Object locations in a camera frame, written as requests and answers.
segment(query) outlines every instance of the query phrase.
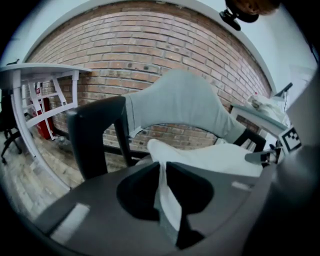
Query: white cloth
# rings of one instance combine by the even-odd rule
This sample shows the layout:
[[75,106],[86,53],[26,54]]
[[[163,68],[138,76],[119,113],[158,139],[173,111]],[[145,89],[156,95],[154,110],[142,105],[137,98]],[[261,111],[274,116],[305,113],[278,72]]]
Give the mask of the white cloth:
[[167,162],[178,162],[188,166],[219,173],[259,177],[263,168],[245,160],[250,151],[234,145],[219,144],[194,150],[180,150],[157,139],[151,139],[147,148],[153,162],[159,162],[159,195],[161,207],[175,230],[179,231],[182,208],[167,184]]

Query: floor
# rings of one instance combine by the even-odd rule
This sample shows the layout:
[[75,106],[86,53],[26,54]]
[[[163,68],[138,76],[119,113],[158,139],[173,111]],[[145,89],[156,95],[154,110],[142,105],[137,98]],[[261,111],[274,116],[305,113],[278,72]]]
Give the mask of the floor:
[[[57,139],[54,141],[43,139],[37,130],[32,130],[32,134],[43,158],[64,182],[74,188],[84,181],[68,147],[59,146]],[[3,145],[5,140],[4,134],[0,133],[0,145]],[[12,206],[30,220],[34,220],[67,191],[39,166],[29,154],[21,138],[16,141],[22,148],[22,154],[18,154],[13,143],[10,145],[4,154],[7,164],[0,162],[1,183],[5,187]],[[106,153],[105,158],[109,172],[126,166],[121,155]]]

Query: white table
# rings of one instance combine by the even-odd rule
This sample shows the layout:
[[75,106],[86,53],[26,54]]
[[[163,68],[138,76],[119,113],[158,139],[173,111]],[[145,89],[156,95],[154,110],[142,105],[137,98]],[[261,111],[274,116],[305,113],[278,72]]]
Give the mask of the white table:
[[[269,116],[266,116],[254,108],[249,108],[243,105],[232,104],[231,116],[237,119],[237,116],[241,116],[250,122],[254,123],[261,129],[267,131],[274,137],[278,138],[279,134],[288,129],[287,126],[276,121]],[[222,139],[218,139],[216,144],[223,143]]]
[[[70,190],[70,187],[65,184],[49,167],[40,152],[38,151],[35,142],[30,134],[29,128],[48,119],[63,111],[76,108],[78,106],[77,84],[79,80],[79,73],[91,72],[91,69],[60,64],[47,63],[22,63],[0,67],[0,89],[13,89],[11,96],[12,109],[16,124],[21,133],[29,152],[39,162],[39,164],[65,189]],[[72,103],[67,104],[62,91],[60,89],[58,78],[72,76]],[[62,106],[43,112],[36,117],[31,118],[26,122],[24,110],[22,106],[21,86],[22,84],[38,83],[53,81],[56,89],[55,93],[42,96],[52,97],[59,96]],[[38,100],[33,101],[35,108],[39,108]]]

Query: brick wall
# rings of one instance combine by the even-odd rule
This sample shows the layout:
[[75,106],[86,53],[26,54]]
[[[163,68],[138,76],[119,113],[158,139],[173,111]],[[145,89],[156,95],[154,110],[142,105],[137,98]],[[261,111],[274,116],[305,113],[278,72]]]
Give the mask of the brick wall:
[[[143,90],[169,69],[188,70],[205,78],[228,111],[231,103],[243,104],[254,92],[267,97],[271,92],[259,65],[233,35],[195,11],[168,3],[121,2],[81,14],[47,36],[28,62],[93,69],[79,80],[79,105]],[[60,84],[71,101],[71,80]],[[50,83],[43,87],[45,93],[54,91]],[[60,106],[59,98],[50,98],[50,104],[51,108]],[[257,130],[243,118],[239,121]],[[67,131],[65,113],[54,116],[53,122]],[[131,149],[146,150],[150,138],[183,149],[216,141],[212,134],[194,127],[155,125],[138,134]],[[113,127],[105,131],[103,141],[118,146]]]

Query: white wall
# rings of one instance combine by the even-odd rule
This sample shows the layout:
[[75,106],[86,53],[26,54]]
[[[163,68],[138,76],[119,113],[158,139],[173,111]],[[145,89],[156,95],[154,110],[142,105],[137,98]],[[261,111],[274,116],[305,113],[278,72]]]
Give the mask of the white wall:
[[[16,58],[26,60],[33,49],[50,32],[72,17],[94,7],[116,0],[46,0],[21,25],[13,36],[15,41],[7,47],[0,65],[13,62]],[[316,68],[309,47],[297,26],[284,9],[271,16],[261,16],[255,23],[239,21],[241,31],[235,31],[224,23],[219,12],[223,11],[224,0],[168,0],[198,11],[220,23],[234,34],[253,54],[264,71],[273,91],[280,91],[290,82],[291,66]]]

